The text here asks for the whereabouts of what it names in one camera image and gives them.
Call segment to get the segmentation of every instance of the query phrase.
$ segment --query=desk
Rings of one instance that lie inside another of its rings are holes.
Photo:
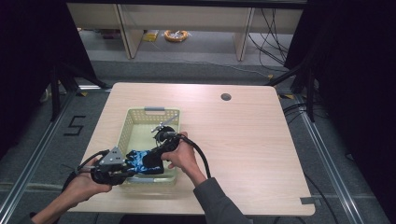
[[[229,93],[230,101],[221,95]],[[272,87],[117,83],[83,160],[114,147],[132,106],[178,107],[181,130],[205,153],[211,174],[245,215],[310,216],[313,204],[276,91]],[[199,156],[198,164],[205,170]],[[203,214],[193,184],[177,170],[174,186],[116,186],[71,211]]]

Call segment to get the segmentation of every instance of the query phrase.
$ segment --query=gray carpet floor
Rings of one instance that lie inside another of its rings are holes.
[[[119,81],[128,82],[159,82],[159,83],[201,83],[201,84],[233,84],[233,85],[262,85],[268,81],[268,75],[279,76],[281,72],[271,71],[257,64],[234,64],[237,69],[215,64],[205,63],[169,63],[169,62],[110,62],[92,60],[92,66],[99,79],[107,84]],[[289,91],[292,78],[278,86],[279,93]],[[78,83],[89,84],[78,78]],[[66,108],[56,134],[50,141],[49,147],[39,163],[33,178],[23,193],[9,223],[16,223],[21,217],[31,211],[39,211],[56,195],[67,178],[70,168],[79,165],[82,155],[88,145],[96,122],[100,117],[109,92],[89,92],[86,96],[75,96],[70,106]],[[296,104],[293,99],[280,99],[283,108]],[[297,110],[286,115],[290,133],[303,167],[304,172],[314,181],[323,192],[330,208],[334,211],[338,223],[349,223],[347,213],[340,203],[332,182],[328,177],[316,146],[309,132],[306,130],[303,117]],[[7,197],[12,184],[17,181],[24,164],[35,150],[41,136],[50,124],[51,104],[44,102],[36,109],[31,122],[20,137],[20,142],[12,148],[0,161],[0,199]],[[83,125],[80,135],[65,136],[65,133],[75,133],[77,130],[69,128],[74,116],[85,116],[75,120]],[[345,148],[340,136],[327,117],[326,110],[321,105],[315,106],[316,125],[320,135],[331,152],[338,171],[343,177],[346,187],[352,194],[365,223],[389,223],[375,196],[364,181],[356,164],[346,158]],[[302,217],[305,223],[335,223],[330,208],[308,180],[308,187],[316,200],[316,213],[311,217]],[[67,213],[60,223],[119,223],[123,214],[94,214]],[[266,223],[303,223],[297,217],[250,217],[255,224]]]

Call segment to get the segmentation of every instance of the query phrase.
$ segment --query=person's right hand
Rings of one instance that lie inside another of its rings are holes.
[[[185,132],[180,134],[187,137],[187,133]],[[168,166],[169,169],[175,166],[180,168],[191,179],[195,187],[206,180],[195,159],[193,147],[183,140],[180,140],[176,150],[163,153],[161,160],[172,162]]]

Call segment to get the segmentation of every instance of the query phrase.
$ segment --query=floor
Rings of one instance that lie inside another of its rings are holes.
[[[122,62],[122,63],[191,63],[191,64],[209,64],[218,67],[227,67],[227,69],[237,70],[241,74],[255,73],[263,78],[270,78],[271,71],[286,70],[281,64],[275,62],[270,57],[264,56],[252,41],[247,43],[247,53],[242,62],[236,60],[233,47],[233,34],[212,33],[212,32],[190,32],[187,40],[181,43],[169,43],[163,38],[163,31],[159,32],[155,42],[142,42],[136,57],[132,60],[126,58],[125,48],[119,38],[103,39],[98,31],[80,31],[81,39],[88,52],[92,63],[99,62]],[[263,38],[260,34],[252,34],[252,39],[261,46]],[[276,41],[270,38],[270,43],[274,46]],[[279,35],[278,42],[284,47],[288,47],[292,35]],[[279,60],[282,56],[278,49],[265,44],[266,50],[270,51]],[[250,71],[246,67],[266,66],[267,72],[261,73]],[[290,81],[286,81],[277,87],[280,94],[280,101],[283,108],[304,101],[304,95],[296,95],[290,99],[288,86]],[[65,119],[60,121],[60,130],[67,129],[69,124],[68,116],[87,113],[84,107],[92,104],[103,106],[106,102],[108,92],[92,92],[92,98],[89,102],[84,97],[74,97],[69,103],[69,111],[65,113]],[[89,112],[93,117],[90,122],[87,121],[85,130],[94,129],[95,120],[100,116],[99,110]],[[380,208],[375,196],[370,191],[369,186],[359,172],[359,168],[353,160],[346,157],[347,149],[344,147],[342,140],[337,135],[331,121],[326,117],[326,111],[321,106],[315,107],[315,123],[309,121],[304,113],[304,108],[292,110],[286,113],[287,122],[290,126],[294,144],[296,146],[303,170],[307,175],[308,187],[315,199],[317,212],[312,217],[251,217],[252,221],[257,224],[261,223],[389,223],[382,209]],[[0,198],[5,200],[9,197],[13,183],[17,183],[19,175],[26,172],[42,174],[49,170],[57,169],[59,172],[67,172],[67,169],[61,167],[53,159],[59,158],[61,161],[77,157],[83,150],[72,151],[71,153],[55,153],[55,150],[43,152],[45,159],[37,167],[24,168],[29,158],[36,152],[39,146],[46,143],[40,142],[40,136],[50,136],[48,144],[52,147],[73,147],[72,141],[58,140],[63,137],[63,133],[57,132],[51,135],[47,133],[47,127],[50,117],[50,102],[43,102],[43,106],[37,109],[35,119],[32,120],[29,127],[23,134],[23,140],[20,144],[10,150],[4,159],[0,162]],[[90,132],[83,132],[85,140],[78,144],[83,149],[88,144]],[[28,179],[28,188],[25,194],[20,198],[16,197],[18,205],[14,207],[9,223],[14,223],[21,218],[23,214],[30,212],[31,207],[43,207],[51,198],[56,197],[61,187],[62,180],[51,179],[45,175],[33,175]],[[96,223],[118,223],[120,214],[101,214],[100,218],[96,214],[76,214],[68,213],[61,223],[81,223],[94,220]]]

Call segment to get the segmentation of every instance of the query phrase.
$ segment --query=yellow round object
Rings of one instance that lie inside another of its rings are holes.
[[[165,39],[170,42],[181,42],[185,39],[187,39],[187,36],[189,36],[189,33],[187,31],[171,31],[167,30],[163,34],[165,36]]]

